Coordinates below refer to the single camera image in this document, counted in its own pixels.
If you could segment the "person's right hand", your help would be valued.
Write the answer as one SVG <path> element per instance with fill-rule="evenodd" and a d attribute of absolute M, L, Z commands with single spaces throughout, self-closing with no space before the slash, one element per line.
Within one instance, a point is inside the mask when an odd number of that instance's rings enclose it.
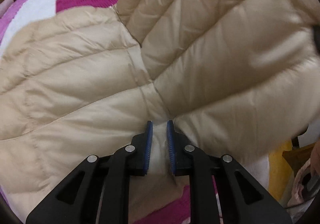
<path fill-rule="evenodd" d="M 310 156 L 311 176 L 320 175 L 320 141 L 317 141 Z"/>

